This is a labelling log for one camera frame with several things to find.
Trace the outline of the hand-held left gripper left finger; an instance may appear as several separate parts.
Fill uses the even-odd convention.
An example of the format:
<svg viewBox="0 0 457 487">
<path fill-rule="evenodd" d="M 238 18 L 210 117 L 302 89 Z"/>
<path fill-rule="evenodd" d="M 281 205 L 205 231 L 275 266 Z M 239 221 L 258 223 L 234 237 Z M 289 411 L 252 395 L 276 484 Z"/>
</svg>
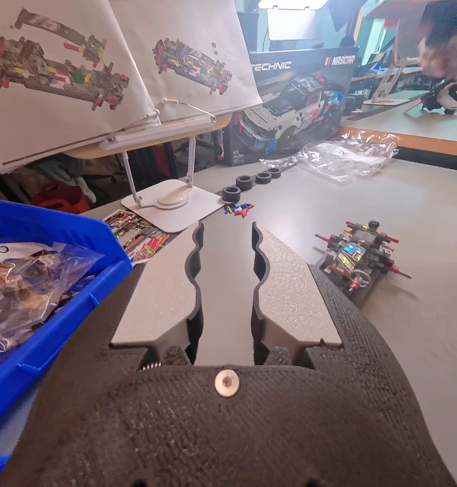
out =
<svg viewBox="0 0 457 487">
<path fill-rule="evenodd" d="M 165 352 L 178 346 L 197 352 L 203 332 L 201 270 L 204 225 L 195 222 L 146 263 L 110 346 L 151 347 Z"/>
</svg>

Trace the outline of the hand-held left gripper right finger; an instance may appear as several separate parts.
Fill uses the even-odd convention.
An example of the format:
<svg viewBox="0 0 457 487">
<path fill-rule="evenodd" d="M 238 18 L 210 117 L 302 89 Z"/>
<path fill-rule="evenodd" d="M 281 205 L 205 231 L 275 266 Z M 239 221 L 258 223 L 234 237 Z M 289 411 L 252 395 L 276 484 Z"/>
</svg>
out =
<svg viewBox="0 0 457 487">
<path fill-rule="evenodd" d="M 308 263 L 273 233 L 253 222 L 254 272 L 251 332 L 254 354 L 283 347 L 340 349 L 343 341 Z"/>
</svg>

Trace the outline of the lego car chassis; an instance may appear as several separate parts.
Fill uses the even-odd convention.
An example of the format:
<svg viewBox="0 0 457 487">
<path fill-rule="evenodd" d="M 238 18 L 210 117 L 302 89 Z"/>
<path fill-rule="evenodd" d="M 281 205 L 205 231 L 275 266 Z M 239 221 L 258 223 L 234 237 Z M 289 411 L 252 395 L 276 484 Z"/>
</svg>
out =
<svg viewBox="0 0 457 487">
<path fill-rule="evenodd" d="M 396 267 L 395 250 L 389 245 L 399 240 L 380 231 L 378 221 L 371 220 L 366 225 L 347 221 L 346 226 L 339 235 L 315 234 L 327 245 L 316 266 L 356 306 L 389 273 L 413 278 Z"/>
</svg>

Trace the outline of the lego instruction booklet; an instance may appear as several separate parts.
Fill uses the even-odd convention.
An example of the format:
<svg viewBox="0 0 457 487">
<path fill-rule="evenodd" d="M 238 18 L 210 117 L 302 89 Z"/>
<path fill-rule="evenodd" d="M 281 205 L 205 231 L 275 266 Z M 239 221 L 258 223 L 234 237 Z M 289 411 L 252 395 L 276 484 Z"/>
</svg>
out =
<svg viewBox="0 0 457 487">
<path fill-rule="evenodd" d="M 0 173 L 260 102 L 235 1 L 0 1 Z"/>
</svg>

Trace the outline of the pile of small lego pins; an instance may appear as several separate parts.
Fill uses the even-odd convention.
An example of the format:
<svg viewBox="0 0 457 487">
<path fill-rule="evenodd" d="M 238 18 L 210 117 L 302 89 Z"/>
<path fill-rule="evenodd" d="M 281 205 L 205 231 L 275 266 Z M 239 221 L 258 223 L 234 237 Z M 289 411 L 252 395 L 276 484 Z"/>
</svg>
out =
<svg viewBox="0 0 457 487">
<path fill-rule="evenodd" d="M 225 203 L 224 211 L 225 214 L 236 215 L 245 218 L 249 211 L 254 208 L 253 204 L 235 204 L 235 203 Z"/>
</svg>

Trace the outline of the plastic bag of lego parts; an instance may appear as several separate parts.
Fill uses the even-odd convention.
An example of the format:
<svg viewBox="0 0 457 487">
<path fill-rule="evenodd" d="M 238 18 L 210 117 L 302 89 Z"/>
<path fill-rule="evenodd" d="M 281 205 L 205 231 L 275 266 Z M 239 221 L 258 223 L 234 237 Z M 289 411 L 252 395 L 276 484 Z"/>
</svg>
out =
<svg viewBox="0 0 457 487">
<path fill-rule="evenodd" d="M 102 253 L 0 239 L 0 359 L 24 344 L 96 277 Z"/>
</svg>

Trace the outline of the lego set box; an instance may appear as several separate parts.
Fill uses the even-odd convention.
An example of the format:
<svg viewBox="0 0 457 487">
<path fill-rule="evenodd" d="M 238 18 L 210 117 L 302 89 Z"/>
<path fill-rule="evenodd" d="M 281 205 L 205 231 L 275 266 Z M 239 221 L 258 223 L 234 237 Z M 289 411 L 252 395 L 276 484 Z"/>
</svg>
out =
<svg viewBox="0 0 457 487">
<path fill-rule="evenodd" d="M 221 132 L 220 164 L 237 167 L 292 155 L 340 125 L 359 47 L 250 52 L 259 105 Z"/>
</svg>

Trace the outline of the wooden stand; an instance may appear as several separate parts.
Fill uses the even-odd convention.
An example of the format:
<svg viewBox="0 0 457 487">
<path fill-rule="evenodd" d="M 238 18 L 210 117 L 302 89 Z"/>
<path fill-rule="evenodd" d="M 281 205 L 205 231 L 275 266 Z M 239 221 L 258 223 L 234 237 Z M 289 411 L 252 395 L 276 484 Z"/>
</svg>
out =
<svg viewBox="0 0 457 487">
<path fill-rule="evenodd" d="M 396 106 L 397 99 L 390 97 L 395 92 L 405 70 L 417 65 L 420 60 L 418 45 L 425 36 L 420 27 L 422 15 L 428 1 L 383 1 L 367 15 L 371 19 L 384 20 L 386 27 L 395 30 L 391 64 L 367 106 Z"/>
</svg>

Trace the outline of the holographic sticker sheet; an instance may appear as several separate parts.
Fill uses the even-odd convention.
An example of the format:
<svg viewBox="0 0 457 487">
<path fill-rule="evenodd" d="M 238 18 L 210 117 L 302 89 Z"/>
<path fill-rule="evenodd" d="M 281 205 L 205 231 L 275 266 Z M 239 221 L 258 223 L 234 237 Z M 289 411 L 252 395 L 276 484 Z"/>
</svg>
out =
<svg viewBox="0 0 457 487">
<path fill-rule="evenodd" d="M 116 210 L 103 221 L 109 226 L 133 266 L 145 263 L 178 235 L 164 232 L 128 210 Z"/>
</svg>

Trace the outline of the white book stand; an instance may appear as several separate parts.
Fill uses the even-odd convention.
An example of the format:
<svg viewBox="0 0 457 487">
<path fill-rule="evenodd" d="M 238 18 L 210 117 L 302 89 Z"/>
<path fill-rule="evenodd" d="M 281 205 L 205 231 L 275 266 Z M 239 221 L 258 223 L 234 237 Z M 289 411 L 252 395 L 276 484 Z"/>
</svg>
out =
<svg viewBox="0 0 457 487">
<path fill-rule="evenodd" d="M 122 157 L 132 192 L 122 204 L 168 232 L 179 232 L 192 223 L 210 215 L 222 206 L 222 199 L 202 190 L 194 183 L 195 136 L 210 131 L 218 118 L 236 111 L 239 96 L 185 95 L 160 99 L 153 103 L 148 92 L 127 97 L 127 106 L 120 115 L 101 113 L 85 116 L 75 122 L 76 131 L 84 129 L 86 135 L 68 136 L 68 150 L 77 151 L 88 159 L 103 153 Z M 166 179 L 146 189 L 138 190 L 130 163 L 140 161 L 141 149 L 155 142 L 169 142 L 189 135 L 188 174 L 185 179 Z"/>
</svg>

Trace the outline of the wood-edged grey table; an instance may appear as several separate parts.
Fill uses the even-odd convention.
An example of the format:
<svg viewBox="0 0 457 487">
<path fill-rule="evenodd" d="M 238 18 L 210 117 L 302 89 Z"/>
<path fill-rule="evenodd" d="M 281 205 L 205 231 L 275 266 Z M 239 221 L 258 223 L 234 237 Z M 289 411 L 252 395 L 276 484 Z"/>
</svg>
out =
<svg viewBox="0 0 457 487">
<path fill-rule="evenodd" d="M 407 149 L 457 156 L 457 113 L 421 109 L 424 91 L 393 94 L 396 105 L 364 105 L 362 112 L 343 117 L 339 134 L 383 136 L 392 134 Z"/>
</svg>

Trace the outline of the blue plastic bin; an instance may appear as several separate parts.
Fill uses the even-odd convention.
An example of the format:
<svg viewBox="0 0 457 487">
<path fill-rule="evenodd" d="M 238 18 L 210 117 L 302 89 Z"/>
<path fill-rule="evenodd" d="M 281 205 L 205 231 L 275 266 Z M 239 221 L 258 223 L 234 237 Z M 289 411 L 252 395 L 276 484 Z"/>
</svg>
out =
<svg viewBox="0 0 457 487">
<path fill-rule="evenodd" d="M 102 220 L 0 200 L 0 238 L 78 245 L 103 255 L 95 279 L 0 365 L 0 417 L 47 369 L 88 315 L 133 270 Z"/>
</svg>

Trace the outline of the red storage basket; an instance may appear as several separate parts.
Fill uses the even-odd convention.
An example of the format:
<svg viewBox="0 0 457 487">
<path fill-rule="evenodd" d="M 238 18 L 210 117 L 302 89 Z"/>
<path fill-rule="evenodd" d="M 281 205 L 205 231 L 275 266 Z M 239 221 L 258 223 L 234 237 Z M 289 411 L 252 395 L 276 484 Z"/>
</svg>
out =
<svg viewBox="0 0 457 487">
<path fill-rule="evenodd" d="M 91 210 L 90 203 L 79 186 L 69 186 L 64 182 L 51 182 L 32 196 L 34 206 L 58 210 L 71 214 L 82 214 Z"/>
</svg>

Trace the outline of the green cloth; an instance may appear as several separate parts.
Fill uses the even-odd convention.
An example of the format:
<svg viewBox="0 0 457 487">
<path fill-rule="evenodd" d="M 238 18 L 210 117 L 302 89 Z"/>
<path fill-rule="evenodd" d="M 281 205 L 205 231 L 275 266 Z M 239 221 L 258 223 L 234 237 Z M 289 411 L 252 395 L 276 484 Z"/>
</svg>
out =
<svg viewBox="0 0 457 487">
<path fill-rule="evenodd" d="M 66 154 L 56 154 L 45 157 L 30 164 L 30 168 L 37 171 L 52 182 L 63 182 L 68 186 L 78 186 L 87 198 L 94 204 L 96 195 L 87 186 L 82 175 L 86 166 L 86 160 L 77 159 Z"/>
</svg>

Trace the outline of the empty clear plastic bag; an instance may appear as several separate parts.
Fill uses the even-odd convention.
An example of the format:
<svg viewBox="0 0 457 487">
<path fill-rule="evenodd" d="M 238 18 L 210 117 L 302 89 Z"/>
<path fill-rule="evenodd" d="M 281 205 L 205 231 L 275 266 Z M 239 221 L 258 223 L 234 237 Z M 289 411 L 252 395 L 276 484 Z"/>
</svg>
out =
<svg viewBox="0 0 457 487">
<path fill-rule="evenodd" d="M 323 179 L 347 184 L 380 173 L 394 161 L 398 142 L 396 135 L 387 132 L 376 135 L 369 131 L 354 134 L 347 131 L 332 140 L 310 142 L 291 155 L 270 155 L 260 162 L 279 170 L 299 167 Z"/>
</svg>

